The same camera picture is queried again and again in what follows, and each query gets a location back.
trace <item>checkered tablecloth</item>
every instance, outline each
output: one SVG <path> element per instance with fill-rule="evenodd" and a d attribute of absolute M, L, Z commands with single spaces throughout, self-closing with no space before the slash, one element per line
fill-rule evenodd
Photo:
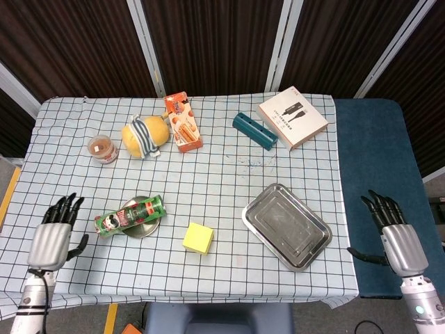
<path fill-rule="evenodd" d="M 326 95 L 306 95 L 327 129 L 296 150 L 278 142 L 266 151 L 232 127 L 242 111 L 274 93 L 194 97 L 204 147 L 181 154 L 172 139 L 157 159 L 134 159 L 121 129 L 133 114 L 162 115 L 162 99 L 54 98 L 39 112 L 25 164 L 0 234 L 0 315 L 14 315 L 27 277 L 36 226 L 51 204 L 71 192 L 85 197 L 71 248 L 90 235 L 80 257 L 57 273 L 53 308 L 131 301 L 269 302 L 322 300 L 332 307 L 357 296 L 339 180 L 335 106 Z M 97 134 L 112 138 L 119 158 L 109 165 L 86 148 Z M 330 226 L 329 246 L 302 273 L 289 271 L 248 229 L 241 210 L 269 184 L 289 187 Z M 94 217 L 135 195 L 161 195 L 168 215 L 144 239 L 115 234 L 100 239 Z M 209 254 L 185 251 L 189 222 L 215 231 Z"/>

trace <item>robotic arm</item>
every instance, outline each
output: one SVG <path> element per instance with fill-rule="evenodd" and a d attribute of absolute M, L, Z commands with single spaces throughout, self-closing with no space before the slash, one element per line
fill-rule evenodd
<path fill-rule="evenodd" d="M 348 247 L 357 259 L 390 266 L 403 280 L 400 286 L 420 334 L 445 333 L 445 310 L 431 281 L 423 276 L 428 261 L 416 231 L 405 222 L 397 202 L 370 190 L 372 199 L 362 196 L 382 239 L 385 255 L 364 255 Z"/>
<path fill-rule="evenodd" d="M 83 197 L 80 197 L 71 208 L 75 197 L 75 193 L 68 198 L 62 197 L 48 209 L 42 224 L 35 230 L 28 256 L 28 272 L 32 276 L 25 282 L 12 334 L 46 334 L 46 317 L 56 286 L 53 272 L 62 268 L 66 261 L 79 256 L 88 243 L 88 234 L 85 234 L 79 246 L 68 250 L 71 231 L 83 202 Z"/>

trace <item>gray floor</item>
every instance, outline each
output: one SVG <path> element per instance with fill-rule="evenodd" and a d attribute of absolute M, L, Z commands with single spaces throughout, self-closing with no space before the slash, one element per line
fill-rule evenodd
<path fill-rule="evenodd" d="M 0 199 L 4 196 L 13 171 L 12 166 L 0 161 Z M 426 188 L 429 196 L 444 195 L 445 175 L 442 175 L 437 182 L 433 180 L 427 183 Z M 119 305 L 114 333 L 121 333 L 128 323 L 140 322 L 143 307 L 144 303 Z M 48 316 L 47 331 L 49 334 L 103 333 L 107 312 L 107 305 L 53 310 Z M 355 325 L 365 319 L 377 323 L 385 334 L 417 333 L 404 301 L 355 299 L 334 310 L 321 302 L 293 306 L 296 333 L 354 333 Z M 0 333 L 9 333 L 12 323 L 13 319 L 0 321 Z M 379 331 L 370 324 L 364 324 L 357 333 L 375 334 Z"/>

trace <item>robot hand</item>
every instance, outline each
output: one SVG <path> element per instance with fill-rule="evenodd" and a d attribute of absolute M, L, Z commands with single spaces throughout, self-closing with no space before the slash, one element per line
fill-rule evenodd
<path fill-rule="evenodd" d="M 431 281 L 423 277 L 428 261 L 416 231 L 408 225 L 397 202 L 370 190 L 372 199 L 362 201 L 372 214 L 382 239 L 384 256 L 365 255 L 348 247 L 349 253 L 359 260 L 389 265 L 399 275 L 400 286 L 420 334 L 445 333 L 445 310 Z"/>
<path fill-rule="evenodd" d="M 50 207 L 37 227 L 28 256 L 29 273 L 22 300 L 15 315 L 11 333 L 46 334 L 46 316 L 51 303 L 56 280 L 53 271 L 59 270 L 66 261 L 80 255 L 88 243 L 88 234 L 73 250 L 68 250 L 77 212 L 83 202 L 80 197 L 71 209 L 75 193 L 62 197 Z"/>

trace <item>yellow sponge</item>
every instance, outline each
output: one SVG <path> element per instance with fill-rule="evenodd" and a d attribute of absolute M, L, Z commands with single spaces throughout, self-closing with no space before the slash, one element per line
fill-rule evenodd
<path fill-rule="evenodd" d="M 182 242 L 182 246 L 189 251 L 205 255 L 209 251 L 212 239 L 213 230 L 211 228 L 196 223 L 190 223 L 184 241 Z"/>

